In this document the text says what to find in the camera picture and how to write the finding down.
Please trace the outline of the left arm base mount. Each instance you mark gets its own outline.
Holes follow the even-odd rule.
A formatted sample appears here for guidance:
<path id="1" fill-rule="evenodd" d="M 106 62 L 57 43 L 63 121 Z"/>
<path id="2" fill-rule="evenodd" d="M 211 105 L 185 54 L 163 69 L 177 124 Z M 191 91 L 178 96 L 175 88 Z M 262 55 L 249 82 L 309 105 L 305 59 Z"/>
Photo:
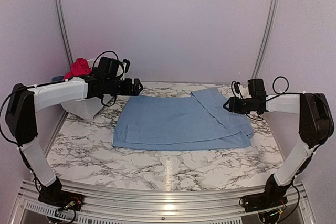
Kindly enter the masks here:
<path id="1" fill-rule="evenodd" d="M 84 195 L 62 190 L 54 198 L 51 196 L 44 196 L 42 193 L 40 193 L 38 200 L 40 202 L 61 208 L 62 210 L 65 210 L 67 205 L 69 205 L 71 202 L 74 202 L 75 204 L 71 208 L 75 211 L 80 211 L 83 204 Z"/>

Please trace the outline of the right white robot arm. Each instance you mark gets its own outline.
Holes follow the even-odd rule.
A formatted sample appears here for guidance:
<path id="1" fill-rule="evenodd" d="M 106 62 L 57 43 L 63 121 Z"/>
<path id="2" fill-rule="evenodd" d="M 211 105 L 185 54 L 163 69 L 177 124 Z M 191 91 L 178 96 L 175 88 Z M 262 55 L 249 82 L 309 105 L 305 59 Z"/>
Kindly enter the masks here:
<path id="1" fill-rule="evenodd" d="M 323 93 L 285 90 L 268 95 L 263 79 L 250 79 L 247 84 L 249 97 L 244 98 L 240 95 L 237 82 L 233 81 L 234 95 L 224 103 L 225 110 L 241 115 L 248 115 L 250 112 L 256 112 L 258 115 L 281 112 L 296 114 L 299 117 L 300 140 L 283 165 L 268 179 L 266 185 L 273 187 L 260 195 L 260 203 L 271 207 L 281 196 L 277 188 L 289 186 L 309 165 L 316 150 L 332 136 L 334 120 Z"/>

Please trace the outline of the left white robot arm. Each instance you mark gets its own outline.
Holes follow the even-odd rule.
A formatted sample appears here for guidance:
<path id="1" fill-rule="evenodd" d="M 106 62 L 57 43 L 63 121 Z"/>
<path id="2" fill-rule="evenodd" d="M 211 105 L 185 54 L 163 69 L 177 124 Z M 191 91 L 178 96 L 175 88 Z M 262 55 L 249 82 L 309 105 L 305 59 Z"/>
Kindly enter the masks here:
<path id="1" fill-rule="evenodd" d="M 102 57 L 89 74 L 34 86 L 18 83 L 6 98 L 5 122 L 14 143 L 38 181 L 47 188 L 45 196 L 54 205 L 63 205 L 67 198 L 39 144 L 36 113 L 69 101 L 98 98 L 102 102 L 105 95 L 114 98 L 119 95 L 139 96 L 143 90 L 140 80 L 124 76 L 129 67 L 128 60 Z"/>

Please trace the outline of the light blue button shirt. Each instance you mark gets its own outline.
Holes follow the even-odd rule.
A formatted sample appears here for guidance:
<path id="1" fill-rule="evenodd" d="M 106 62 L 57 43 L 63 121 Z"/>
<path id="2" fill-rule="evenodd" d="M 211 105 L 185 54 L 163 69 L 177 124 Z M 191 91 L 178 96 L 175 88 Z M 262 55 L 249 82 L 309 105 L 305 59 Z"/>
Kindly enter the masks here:
<path id="1" fill-rule="evenodd" d="M 115 127 L 113 146 L 152 151 L 249 147 L 254 136 L 250 120 L 226 111 L 226 101 L 217 88 L 185 98 L 131 97 Z"/>

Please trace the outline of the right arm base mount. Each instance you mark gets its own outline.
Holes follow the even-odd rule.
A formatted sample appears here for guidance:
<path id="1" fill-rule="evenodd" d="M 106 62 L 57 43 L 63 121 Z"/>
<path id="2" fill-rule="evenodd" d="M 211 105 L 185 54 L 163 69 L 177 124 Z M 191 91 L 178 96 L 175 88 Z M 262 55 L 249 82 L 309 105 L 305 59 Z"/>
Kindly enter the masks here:
<path id="1" fill-rule="evenodd" d="M 242 196 L 239 200 L 241 207 L 245 212 L 254 212 L 274 208 L 281 205 L 286 205 L 288 202 L 285 195 L 267 198 L 265 193 Z"/>

